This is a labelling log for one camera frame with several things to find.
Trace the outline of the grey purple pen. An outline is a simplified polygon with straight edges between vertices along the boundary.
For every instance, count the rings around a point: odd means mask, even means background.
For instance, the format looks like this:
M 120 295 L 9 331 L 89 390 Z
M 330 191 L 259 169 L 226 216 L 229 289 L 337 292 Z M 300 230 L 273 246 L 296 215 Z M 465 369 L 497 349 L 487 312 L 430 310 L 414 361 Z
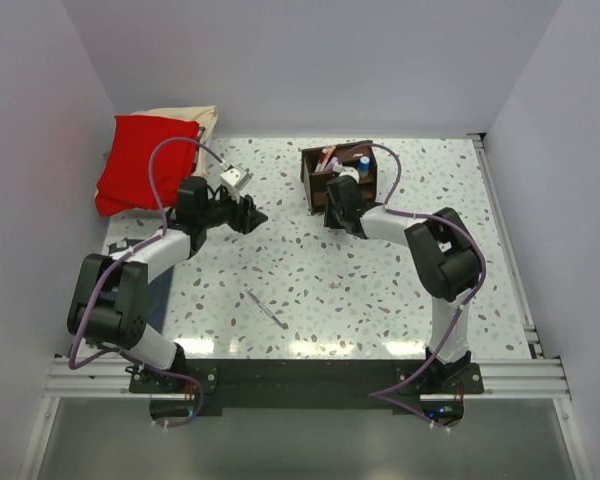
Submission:
M 247 290 L 246 295 L 257 305 L 259 310 L 263 312 L 269 319 L 271 319 L 276 325 L 283 330 L 288 329 L 288 325 L 281 322 L 278 317 L 251 290 Z

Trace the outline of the blue grey stamp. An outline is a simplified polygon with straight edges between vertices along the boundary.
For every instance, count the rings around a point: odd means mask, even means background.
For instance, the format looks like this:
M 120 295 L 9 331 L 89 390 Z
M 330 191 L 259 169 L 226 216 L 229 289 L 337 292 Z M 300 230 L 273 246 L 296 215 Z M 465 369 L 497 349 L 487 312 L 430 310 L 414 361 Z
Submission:
M 364 178 L 369 174 L 372 162 L 368 156 L 362 156 L 358 162 L 358 173 Z

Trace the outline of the red white marker pen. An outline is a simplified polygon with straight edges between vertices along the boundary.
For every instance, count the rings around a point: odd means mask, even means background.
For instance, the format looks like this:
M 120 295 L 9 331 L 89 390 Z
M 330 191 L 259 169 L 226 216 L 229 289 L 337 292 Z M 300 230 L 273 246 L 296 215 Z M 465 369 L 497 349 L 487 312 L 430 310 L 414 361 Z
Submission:
M 318 160 L 318 162 L 317 162 L 317 164 L 316 164 L 316 167 L 315 167 L 315 169 L 314 169 L 314 172 L 315 172 L 315 173 L 320 173 L 320 172 L 322 172 L 322 171 L 324 170 L 324 169 L 322 169 L 321 160 L 322 160 L 322 157 L 323 157 L 323 155 L 324 155 L 323 151 L 324 151 L 324 149 L 325 149 L 325 148 L 326 148 L 326 147 L 324 147 L 324 148 L 321 150 L 321 153 L 320 153 L 319 160 Z

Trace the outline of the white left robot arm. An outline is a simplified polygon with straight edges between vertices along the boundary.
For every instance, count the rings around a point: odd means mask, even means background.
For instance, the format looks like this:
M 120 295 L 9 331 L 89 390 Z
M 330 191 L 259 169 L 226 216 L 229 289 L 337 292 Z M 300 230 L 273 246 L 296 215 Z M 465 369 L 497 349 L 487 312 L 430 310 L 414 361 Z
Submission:
M 165 229 L 114 255 L 84 258 L 67 318 L 74 336 L 69 366 L 78 369 L 101 355 L 76 360 L 86 339 L 102 345 L 105 353 L 117 350 L 147 366 L 163 391 L 180 390 L 187 380 L 184 350 L 149 325 L 149 284 L 196 255 L 208 230 L 226 225 L 246 235 L 267 220 L 249 195 L 234 193 L 227 185 L 213 190 L 201 177 L 182 180 L 175 219 Z

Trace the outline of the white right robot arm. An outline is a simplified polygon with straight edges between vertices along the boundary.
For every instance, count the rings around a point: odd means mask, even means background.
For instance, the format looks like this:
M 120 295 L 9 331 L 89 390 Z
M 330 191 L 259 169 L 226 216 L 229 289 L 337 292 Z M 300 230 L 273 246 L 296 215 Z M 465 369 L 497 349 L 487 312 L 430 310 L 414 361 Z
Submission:
M 469 303 L 486 277 L 486 259 L 459 213 L 445 207 L 433 214 L 408 213 L 363 198 L 349 176 L 326 185 L 325 226 L 361 239 L 407 247 L 417 276 L 432 299 L 432 333 L 426 350 L 428 386 L 449 392 L 469 364 Z

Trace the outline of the brown wooden desk organizer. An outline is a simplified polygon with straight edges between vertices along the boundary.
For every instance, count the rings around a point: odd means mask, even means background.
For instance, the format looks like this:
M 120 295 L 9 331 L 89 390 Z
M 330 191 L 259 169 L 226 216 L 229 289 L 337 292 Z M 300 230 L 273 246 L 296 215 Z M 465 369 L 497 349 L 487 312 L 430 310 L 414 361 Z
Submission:
M 371 140 L 362 140 L 335 144 L 329 159 L 335 157 L 344 167 L 359 173 L 360 160 L 368 158 L 370 166 L 368 172 L 361 175 L 359 185 L 362 189 L 363 198 L 367 201 L 375 201 L 378 194 L 378 165 L 376 157 L 369 147 L 370 143 Z M 330 145 L 301 150 L 300 180 L 304 185 L 308 209 L 312 215 L 325 211 L 327 203 L 326 184 L 340 175 L 340 172 L 333 172 L 332 170 L 317 170 L 329 149 Z

